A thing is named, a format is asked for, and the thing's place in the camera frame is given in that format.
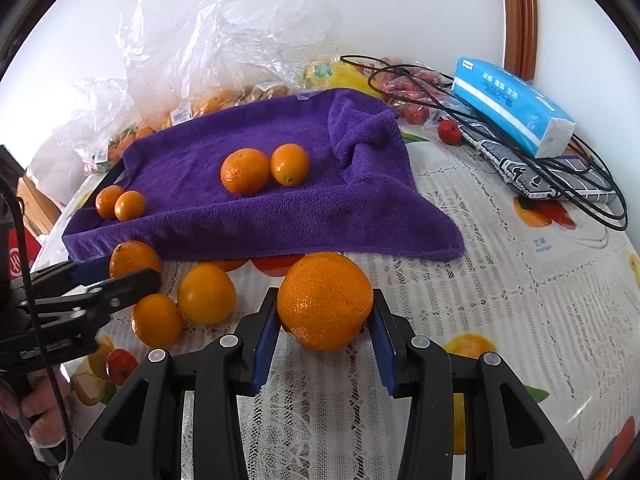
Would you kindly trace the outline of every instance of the wooden frame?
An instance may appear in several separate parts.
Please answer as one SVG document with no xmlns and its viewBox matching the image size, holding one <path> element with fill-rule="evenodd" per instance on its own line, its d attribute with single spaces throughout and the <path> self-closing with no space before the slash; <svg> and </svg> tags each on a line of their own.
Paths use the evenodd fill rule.
<svg viewBox="0 0 640 480">
<path fill-rule="evenodd" d="M 530 81 L 536 73 L 538 1 L 504 0 L 504 68 Z"/>
</svg>

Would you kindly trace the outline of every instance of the plastic bag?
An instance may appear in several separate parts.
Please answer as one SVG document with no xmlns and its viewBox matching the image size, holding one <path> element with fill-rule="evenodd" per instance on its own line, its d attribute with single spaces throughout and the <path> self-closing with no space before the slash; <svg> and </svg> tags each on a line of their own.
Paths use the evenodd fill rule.
<svg viewBox="0 0 640 480">
<path fill-rule="evenodd" d="M 159 130 L 257 84 L 298 84 L 309 60 L 337 57 L 340 23 L 328 0 L 128 0 L 116 38 L 129 94 Z"/>
<path fill-rule="evenodd" d="M 46 139 L 38 148 L 27 168 L 27 176 L 39 192 L 63 208 L 84 182 L 84 164 L 69 146 Z"/>
<path fill-rule="evenodd" d="M 53 130 L 53 137 L 76 151 L 87 174 L 106 173 L 136 139 L 154 131 L 143 121 L 127 84 L 115 79 L 87 79 L 76 83 L 87 106 L 71 120 Z"/>
</svg>

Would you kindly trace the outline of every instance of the printed leaf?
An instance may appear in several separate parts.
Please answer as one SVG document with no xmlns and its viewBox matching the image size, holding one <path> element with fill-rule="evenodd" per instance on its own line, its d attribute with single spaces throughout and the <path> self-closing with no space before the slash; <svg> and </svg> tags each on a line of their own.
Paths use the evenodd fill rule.
<svg viewBox="0 0 640 480">
<path fill-rule="evenodd" d="M 526 384 L 524 385 L 524 387 L 531 394 L 533 400 L 535 400 L 537 403 L 542 402 L 549 396 L 549 392 L 541 390 L 540 388 L 534 388 L 533 386 L 527 386 Z"/>
</svg>

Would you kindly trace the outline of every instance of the blue gripper pad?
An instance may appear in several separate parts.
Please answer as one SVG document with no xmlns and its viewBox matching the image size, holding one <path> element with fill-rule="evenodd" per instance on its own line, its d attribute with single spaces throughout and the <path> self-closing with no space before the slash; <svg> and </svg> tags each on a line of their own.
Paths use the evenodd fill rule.
<svg viewBox="0 0 640 480">
<path fill-rule="evenodd" d="M 269 368 L 271 368 L 271 359 L 278 342 L 278 334 L 280 333 L 280 320 L 276 311 L 275 302 L 269 311 L 264 328 L 255 346 L 255 366 L 254 374 L 249 382 L 254 395 L 260 392 L 260 388 L 267 382 L 269 376 Z"/>
<path fill-rule="evenodd" d="M 93 285 L 102 280 L 108 280 L 110 259 L 110 256 L 104 256 L 82 262 L 71 271 L 71 276 L 80 285 Z"/>
<path fill-rule="evenodd" d="M 369 336 L 371 338 L 371 344 L 373 345 L 373 351 L 376 355 L 380 380 L 386 387 L 389 395 L 395 397 L 398 393 L 396 356 L 377 301 L 373 303 L 371 314 L 369 314 L 369 319 L 367 319 L 367 325 L 369 327 Z"/>
</svg>

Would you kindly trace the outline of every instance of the table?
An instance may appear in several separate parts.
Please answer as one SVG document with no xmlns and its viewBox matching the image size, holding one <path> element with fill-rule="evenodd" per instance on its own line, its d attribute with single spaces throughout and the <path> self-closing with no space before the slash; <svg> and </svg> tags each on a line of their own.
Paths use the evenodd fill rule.
<svg viewBox="0 0 640 480">
<path fill-rule="evenodd" d="M 493 345 L 522 382 L 539 391 L 540 407 L 589 475 L 630 420 L 635 434 L 640 416 L 640 260 L 628 238 L 570 205 L 555 219 L 528 214 L 468 146 L 434 140 L 407 149 L 418 191 L 454 219 L 466 254 L 446 263 L 346 255 L 416 333 L 448 348 L 470 340 Z M 96 182 L 85 185 L 84 193 Z M 38 264 L 64 254 L 59 227 L 65 219 L 63 214 L 43 249 L 55 256 L 43 256 Z M 177 283 L 191 266 L 164 262 L 162 292 L 175 299 Z M 245 312 L 258 309 L 267 288 L 282 280 L 251 262 L 229 276 L 238 310 L 214 328 L 187 325 L 172 354 L 232 332 Z M 117 313 L 103 333 L 139 359 L 149 350 L 131 331 L 129 309 Z M 73 400 L 78 441 L 102 405 L 88 408 Z M 188 396 L 185 479 L 193 477 L 192 407 Z M 397 474 L 408 402 L 386 394 L 366 332 L 331 353 L 307 351 L 281 332 L 267 383 L 255 399 L 239 398 L 238 410 L 250 478 Z M 455 456 L 453 478 L 463 478 L 463 470 L 463 457 Z"/>
</svg>

